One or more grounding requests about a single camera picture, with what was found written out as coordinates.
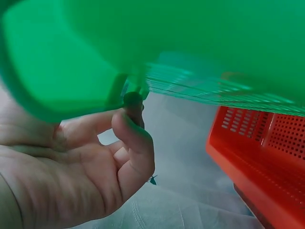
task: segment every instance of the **green plastic object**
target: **green plastic object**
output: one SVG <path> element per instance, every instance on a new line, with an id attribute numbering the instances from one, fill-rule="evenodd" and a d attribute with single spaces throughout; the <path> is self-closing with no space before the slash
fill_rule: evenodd
<path id="1" fill-rule="evenodd" d="M 47 121 L 148 91 L 305 116 L 305 2 L 1 0 L 0 69 Z"/>

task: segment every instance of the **skin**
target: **skin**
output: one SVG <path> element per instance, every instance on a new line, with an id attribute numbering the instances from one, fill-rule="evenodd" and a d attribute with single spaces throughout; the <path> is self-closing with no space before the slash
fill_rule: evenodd
<path id="1" fill-rule="evenodd" d="M 3 104 L 0 177 L 18 206 L 11 217 L 21 216 L 24 229 L 68 228 L 108 216 L 153 175 L 142 102 L 62 124 L 32 117 L 9 97 Z M 111 128 L 120 141 L 105 146 L 97 135 Z"/>

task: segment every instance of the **small green insect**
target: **small green insect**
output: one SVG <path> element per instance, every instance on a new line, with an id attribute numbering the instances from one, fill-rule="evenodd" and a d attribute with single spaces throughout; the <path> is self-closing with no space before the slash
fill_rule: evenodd
<path id="1" fill-rule="evenodd" d="M 150 183 L 152 183 L 153 185 L 157 185 L 156 181 L 155 181 L 155 178 L 157 177 L 158 175 L 155 175 L 154 177 L 150 178 L 148 181 Z"/>

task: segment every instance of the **wrist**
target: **wrist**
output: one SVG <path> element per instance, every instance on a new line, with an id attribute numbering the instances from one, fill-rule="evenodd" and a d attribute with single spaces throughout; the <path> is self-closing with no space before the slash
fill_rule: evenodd
<path id="1" fill-rule="evenodd" d="M 16 198 L 0 174 L 0 228 L 22 229 L 22 218 Z"/>

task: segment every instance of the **red plastic crate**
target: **red plastic crate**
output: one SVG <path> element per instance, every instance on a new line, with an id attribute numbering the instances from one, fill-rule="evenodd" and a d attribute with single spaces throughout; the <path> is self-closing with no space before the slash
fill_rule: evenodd
<path id="1" fill-rule="evenodd" d="M 305 229 L 305 117 L 220 107 L 207 152 L 276 229 Z"/>

